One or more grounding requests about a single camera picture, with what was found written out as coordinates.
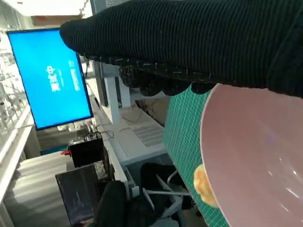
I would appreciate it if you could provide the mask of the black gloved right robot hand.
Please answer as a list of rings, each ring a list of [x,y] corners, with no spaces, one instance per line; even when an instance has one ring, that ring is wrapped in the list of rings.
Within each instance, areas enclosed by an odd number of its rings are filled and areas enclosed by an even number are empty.
[[[144,96],[217,84],[303,96],[300,0],[130,0],[62,24],[60,36]]]

